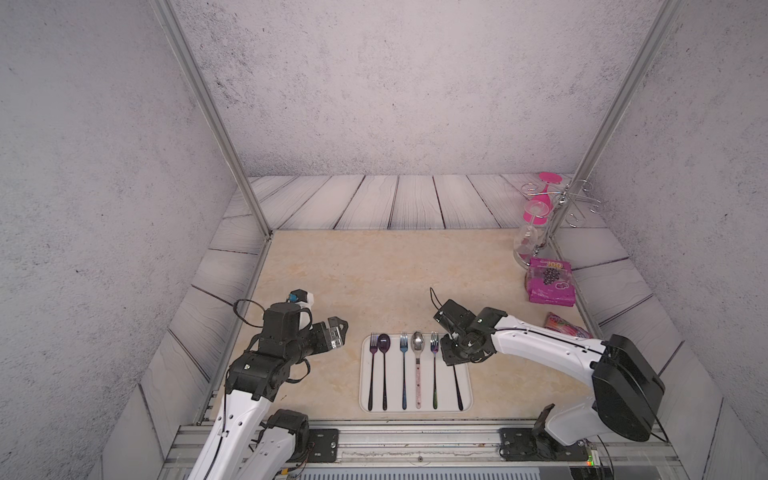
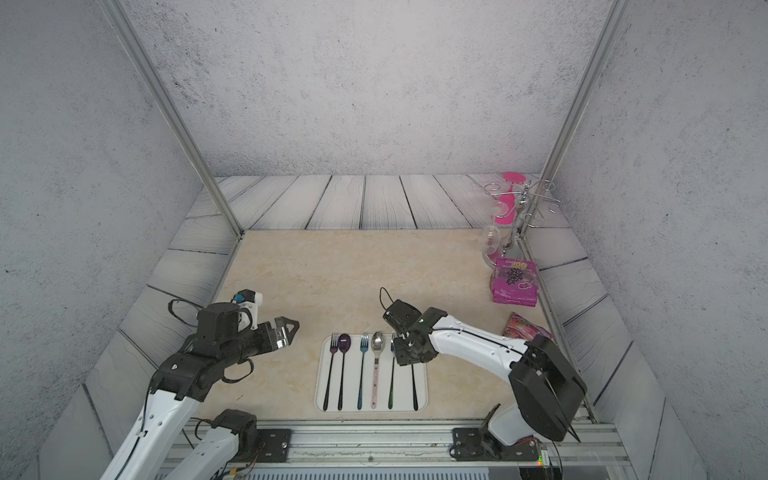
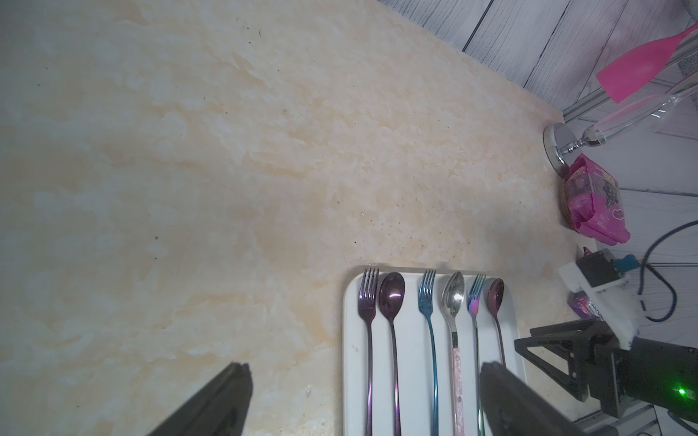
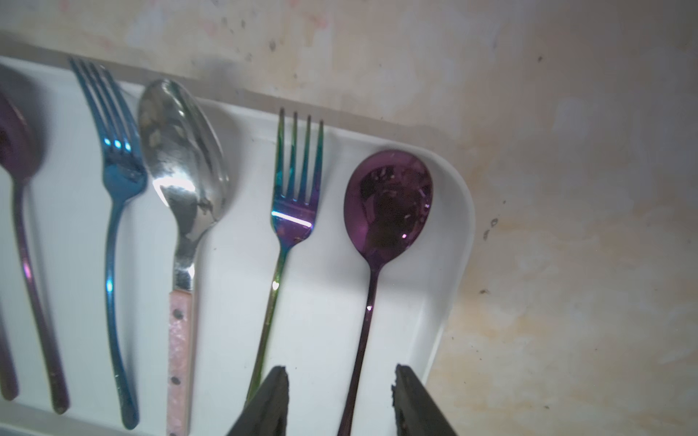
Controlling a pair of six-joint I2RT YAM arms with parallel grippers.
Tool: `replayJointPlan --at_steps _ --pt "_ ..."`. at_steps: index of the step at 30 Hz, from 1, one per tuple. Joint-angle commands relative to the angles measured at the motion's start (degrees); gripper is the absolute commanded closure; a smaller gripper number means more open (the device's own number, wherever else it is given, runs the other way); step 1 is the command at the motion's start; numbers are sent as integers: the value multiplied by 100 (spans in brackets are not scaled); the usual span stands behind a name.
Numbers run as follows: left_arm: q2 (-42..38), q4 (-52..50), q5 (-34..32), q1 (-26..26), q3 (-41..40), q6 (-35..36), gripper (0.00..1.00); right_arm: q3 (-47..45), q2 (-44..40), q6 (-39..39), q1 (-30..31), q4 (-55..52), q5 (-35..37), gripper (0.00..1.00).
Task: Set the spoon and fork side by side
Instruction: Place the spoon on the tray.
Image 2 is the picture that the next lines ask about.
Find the silver spoon pink handle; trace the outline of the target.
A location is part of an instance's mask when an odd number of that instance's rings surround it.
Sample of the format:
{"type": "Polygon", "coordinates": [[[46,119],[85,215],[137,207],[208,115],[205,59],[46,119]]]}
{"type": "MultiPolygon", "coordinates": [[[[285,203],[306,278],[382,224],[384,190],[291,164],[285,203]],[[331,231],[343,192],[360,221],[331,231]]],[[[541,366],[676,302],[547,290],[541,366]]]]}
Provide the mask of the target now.
{"type": "Polygon", "coordinates": [[[372,389],[371,389],[371,408],[376,409],[378,404],[378,384],[379,384],[379,364],[380,356],[384,350],[385,338],[381,331],[374,333],[371,343],[371,349],[374,354],[372,389]]]}

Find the blue fork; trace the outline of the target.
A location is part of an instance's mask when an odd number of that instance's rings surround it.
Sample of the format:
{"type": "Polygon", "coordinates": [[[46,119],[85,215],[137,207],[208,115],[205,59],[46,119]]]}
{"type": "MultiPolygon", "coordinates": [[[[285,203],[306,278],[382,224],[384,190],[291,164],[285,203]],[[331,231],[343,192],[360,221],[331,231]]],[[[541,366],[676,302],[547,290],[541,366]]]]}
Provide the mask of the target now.
{"type": "Polygon", "coordinates": [[[364,380],[364,370],[365,370],[365,355],[369,350],[370,345],[370,336],[368,333],[363,333],[360,337],[360,353],[361,353],[361,361],[360,361],[360,374],[359,374],[359,382],[358,382],[358,396],[357,396],[357,409],[361,410],[363,407],[363,380],[364,380]]]}

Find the dark purple fork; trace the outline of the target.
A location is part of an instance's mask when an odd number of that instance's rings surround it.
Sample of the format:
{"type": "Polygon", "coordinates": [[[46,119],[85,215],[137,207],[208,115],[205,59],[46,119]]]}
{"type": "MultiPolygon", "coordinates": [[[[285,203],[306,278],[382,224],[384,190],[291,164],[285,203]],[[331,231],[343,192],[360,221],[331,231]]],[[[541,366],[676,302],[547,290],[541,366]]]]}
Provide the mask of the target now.
{"type": "Polygon", "coordinates": [[[327,374],[327,380],[326,380],[326,389],[324,394],[324,400],[322,405],[322,410],[326,411],[329,406],[329,397],[330,397],[330,385],[331,385],[331,378],[332,378],[332,369],[333,369],[333,361],[334,356],[338,351],[339,348],[339,337],[340,335],[338,333],[334,333],[331,335],[331,341],[330,341],[330,363],[328,368],[328,374],[327,374]]]}

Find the rainbow iridescent fork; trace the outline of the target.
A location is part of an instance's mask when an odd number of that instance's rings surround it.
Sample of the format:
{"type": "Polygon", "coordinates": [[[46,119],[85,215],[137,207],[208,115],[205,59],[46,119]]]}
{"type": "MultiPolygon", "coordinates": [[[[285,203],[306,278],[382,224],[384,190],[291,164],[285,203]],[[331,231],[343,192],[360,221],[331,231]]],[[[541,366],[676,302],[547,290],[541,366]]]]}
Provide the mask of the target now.
{"type": "Polygon", "coordinates": [[[396,354],[394,345],[394,336],[390,340],[390,352],[391,352],[391,366],[390,366],[390,382],[388,392],[388,409],[392,410],[394,407],[394,386],[395,386],[395,366],[396,366],[396,354]]]}

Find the dark purple spoon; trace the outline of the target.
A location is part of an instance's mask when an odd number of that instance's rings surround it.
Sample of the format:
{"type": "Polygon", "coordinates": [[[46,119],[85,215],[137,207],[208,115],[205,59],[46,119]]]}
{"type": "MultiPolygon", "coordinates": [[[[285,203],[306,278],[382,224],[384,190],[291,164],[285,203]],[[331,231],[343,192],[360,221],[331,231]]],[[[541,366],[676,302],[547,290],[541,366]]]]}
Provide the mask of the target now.
{"type": "Polygon", "coordinates": [[[345,381],[345,363],[346,354],[350,350],[352,344],[351,336],[347,333],[342,333],[338,340],[338,350],[342,354],[342,366],[339,382],[339,393],[337,400],[337,410],[342,411],[344,408],[344,381],[345,381]]]}

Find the maroon purple spoon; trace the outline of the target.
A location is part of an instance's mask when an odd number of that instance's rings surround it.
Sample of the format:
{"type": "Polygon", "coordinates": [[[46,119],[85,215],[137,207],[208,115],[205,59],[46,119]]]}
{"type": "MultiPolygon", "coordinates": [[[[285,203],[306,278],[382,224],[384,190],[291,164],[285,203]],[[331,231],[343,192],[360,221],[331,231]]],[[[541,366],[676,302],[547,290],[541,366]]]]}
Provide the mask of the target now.
{"type": "Polygon", "coordinates": [[[410,374],[411,374],[411,393],[412,393],[412,408],[414,411],[419,410],[419,398],[418,398],[418,391],[417,391],[417,384],[416,384],[416,378],[415,378],[415,365],[410,365],[410,374]]]}

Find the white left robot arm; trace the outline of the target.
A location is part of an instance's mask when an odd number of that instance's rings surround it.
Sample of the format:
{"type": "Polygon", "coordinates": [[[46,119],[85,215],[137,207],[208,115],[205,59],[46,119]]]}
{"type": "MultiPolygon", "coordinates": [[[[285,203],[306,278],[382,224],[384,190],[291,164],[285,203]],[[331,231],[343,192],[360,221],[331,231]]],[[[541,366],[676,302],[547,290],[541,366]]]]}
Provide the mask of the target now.
{"type": "MultiPolygon", "coordinates": [[[[289,346],[300,323],[277,317],[255,329],[236,328],[230,337],[205,341],[213,355],[188,347],[169,357],[153,375],[140,414],[106,468],[104,479],[153,479],[187,422],[212,386],[226,383],[225,370],[253,356],[289,346]]],[[[192,453],[169,479],[221,479],[233,464],[248,468],[287,461],[292,431],[262,429],[253,414],[227,409],[209,425],[192,453]]]]}

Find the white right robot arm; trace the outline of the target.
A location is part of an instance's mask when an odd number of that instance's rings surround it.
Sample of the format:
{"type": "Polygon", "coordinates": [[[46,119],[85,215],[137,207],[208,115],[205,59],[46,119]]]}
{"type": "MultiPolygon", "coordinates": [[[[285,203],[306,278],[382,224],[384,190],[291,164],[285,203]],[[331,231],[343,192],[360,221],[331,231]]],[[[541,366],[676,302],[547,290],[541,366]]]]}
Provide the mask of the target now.
{"type": "Polygon", "coordinates": [[[401,300],[385,309],[383,319],[395,333],[394,351],[401,366],[428,363],[444,354],[508,381],[514,402],[494,407],[481,427],[489,455],[500,456],[529,437],[555,442],[578,437],[572,422],[587,387],[550,338],[503,337],[443,310],[430,307],[420,312],[401,300]]]}

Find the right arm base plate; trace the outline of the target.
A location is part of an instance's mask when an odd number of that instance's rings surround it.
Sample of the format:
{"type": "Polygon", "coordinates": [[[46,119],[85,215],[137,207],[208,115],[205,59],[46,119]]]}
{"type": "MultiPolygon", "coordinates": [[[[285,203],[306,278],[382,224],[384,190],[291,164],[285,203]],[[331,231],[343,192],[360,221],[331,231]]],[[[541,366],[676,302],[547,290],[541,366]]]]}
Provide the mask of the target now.
{"type": "Polygon", "coordinates": [[[510,446],[480,428],[454,428],[449,455],[456,461],[539,462],[540,449],[534,437],[510,446]]]}

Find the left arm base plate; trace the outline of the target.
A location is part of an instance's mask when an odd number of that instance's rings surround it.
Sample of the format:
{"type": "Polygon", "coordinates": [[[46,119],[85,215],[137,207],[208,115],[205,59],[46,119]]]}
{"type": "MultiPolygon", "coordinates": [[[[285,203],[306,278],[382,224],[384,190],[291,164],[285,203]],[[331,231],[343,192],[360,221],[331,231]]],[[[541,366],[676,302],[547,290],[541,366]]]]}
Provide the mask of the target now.
{"type": "Polygon", "coordinates": [[[246,430],[239,435],[236,463],[284,463],[287,461],[291,429],[246,430]]]}

